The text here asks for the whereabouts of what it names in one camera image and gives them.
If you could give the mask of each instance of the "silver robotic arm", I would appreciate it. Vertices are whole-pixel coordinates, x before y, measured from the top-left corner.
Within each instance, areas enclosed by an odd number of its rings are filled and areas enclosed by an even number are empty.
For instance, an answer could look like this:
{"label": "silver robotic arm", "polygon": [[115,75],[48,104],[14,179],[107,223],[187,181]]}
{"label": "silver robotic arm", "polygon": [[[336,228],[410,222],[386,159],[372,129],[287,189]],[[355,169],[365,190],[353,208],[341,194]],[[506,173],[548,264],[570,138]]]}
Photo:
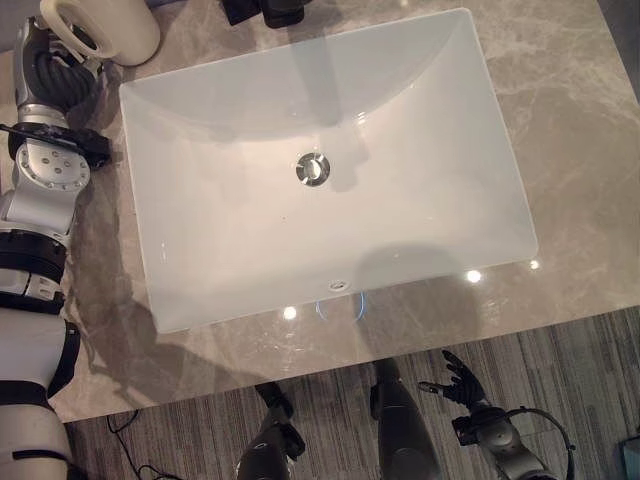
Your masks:
{"label": "silver robotic arm", "polygon": [[453,384],[441,385],[420,382],[418,388],[459,403],[469,410],[470,415],[453,420],[453,428],[462,446],[478,445],[487,460],[498,471],[503,480],[561,480],[533,452],[524,446],[520,433],[509,420],[521,413],[542,415],[551,421],[562,433],[568,454],[567,480],[573,480],[573,449],[569,438],[558,423],[547,412],[521,407],[505,412],[494,407],[487,400],[482,385],[469,368],[449,351],[443,351],[447,368],[454,373]]}
{"label": "silver robotic arm", "polygon": [[76,200],[108,140],[70,130],[66,113],[90,93],[99,64],[82,63],[29,18],[14,50],[18,123],[9,133],[13,190],[0,198],[0,478],[82,478],[48,403],[73,377],[77,327],[60,316]]}

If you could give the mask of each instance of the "chrome drain stopper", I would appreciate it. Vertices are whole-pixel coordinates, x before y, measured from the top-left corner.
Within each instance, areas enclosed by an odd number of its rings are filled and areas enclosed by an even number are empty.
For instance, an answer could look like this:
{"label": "chrome drain stopper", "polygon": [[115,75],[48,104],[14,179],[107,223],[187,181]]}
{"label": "chrome drain stopper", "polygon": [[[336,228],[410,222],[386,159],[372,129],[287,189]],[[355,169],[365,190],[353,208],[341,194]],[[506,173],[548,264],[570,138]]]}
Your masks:
{"label": "chrome drain stopper", "polygon": [[321,153],[307,153],[296,164],[296,175],[307,187],[322,185],[329,178],[329,160]]}

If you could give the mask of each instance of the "beige marble surface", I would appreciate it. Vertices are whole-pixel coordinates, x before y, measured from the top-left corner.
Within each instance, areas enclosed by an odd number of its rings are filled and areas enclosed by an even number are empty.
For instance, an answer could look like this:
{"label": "beige marble surface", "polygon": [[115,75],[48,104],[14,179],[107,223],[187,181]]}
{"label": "beige marble surface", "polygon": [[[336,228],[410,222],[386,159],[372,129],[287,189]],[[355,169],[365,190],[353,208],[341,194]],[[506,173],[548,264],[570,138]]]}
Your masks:
{"label": "beige marble surface", "polygon": [[[471,9],[521,169],[540,242],[536,260],[415,282],[359,298],[157,335],[144,272],[117,89],[121,81],[402,17]],[[64,420],[223,391],[502,335],[640,303],[640,108],[595,0],[314,0],[273,31],[226,24],[216,1],[155,12],[164,32],[148,64],[108,69],[94,128],[114,163],[81,199],[65,275],[67,315],[84,342]],[[15,120],[10,54],[0,55],[0,118]],[[10,160],[0,150],[1,179]]]}

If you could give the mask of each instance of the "gray carpet floor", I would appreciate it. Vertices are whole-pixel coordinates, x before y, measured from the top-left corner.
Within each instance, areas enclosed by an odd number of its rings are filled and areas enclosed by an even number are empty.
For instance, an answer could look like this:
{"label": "gray carpet floor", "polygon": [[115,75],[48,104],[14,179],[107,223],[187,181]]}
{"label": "gray carpet floor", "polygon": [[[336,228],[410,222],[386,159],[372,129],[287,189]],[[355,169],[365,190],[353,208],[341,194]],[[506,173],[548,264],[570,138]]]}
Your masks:
{"label": "gray carpet floor", "polygon": [[640,101],[640,0],[598,0]]}
{"label": "gray carpet floor", "polygon": [[[495,404],[550,411],[577,446],[576,478],[622,479],[618,443],[636,433],[640,395],[640,309],[451,347],[474,370]],[[450,421],[463,410],[421,394],[418,380],[448,379],[439,351],[398,357],[448,479],[495,479],[476,447],[461,448]],[[295,480],[378,480],[376,423],[368,412],[369,365],[281,382],[297,410],[307,452]],[[137,464],[152,463],[186,480],[233,479],[265,407],[252,388],[142,410],[123,432]],[[122,422],[126,415],[115,415]],[[514,420],[525,443],[563,475],[560,434],[543,419]],[[73,448],[91,479],[135,479],[105,418],[68,424]],[[154,478],[151,472],[145,479]]]}

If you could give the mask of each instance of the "white sink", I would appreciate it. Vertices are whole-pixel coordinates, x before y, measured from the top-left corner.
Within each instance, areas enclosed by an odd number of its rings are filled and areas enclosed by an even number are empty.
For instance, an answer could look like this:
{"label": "white sink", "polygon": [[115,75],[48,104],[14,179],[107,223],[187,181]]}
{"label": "white sink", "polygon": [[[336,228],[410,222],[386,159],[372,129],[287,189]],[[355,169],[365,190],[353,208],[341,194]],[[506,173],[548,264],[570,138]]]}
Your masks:
{"label": "white sink", "polygon": [[[537,250],[465,9],[166,73],[120,95],[161,332]],[[314,153],[330,172],[310,186],[296,165]]]}

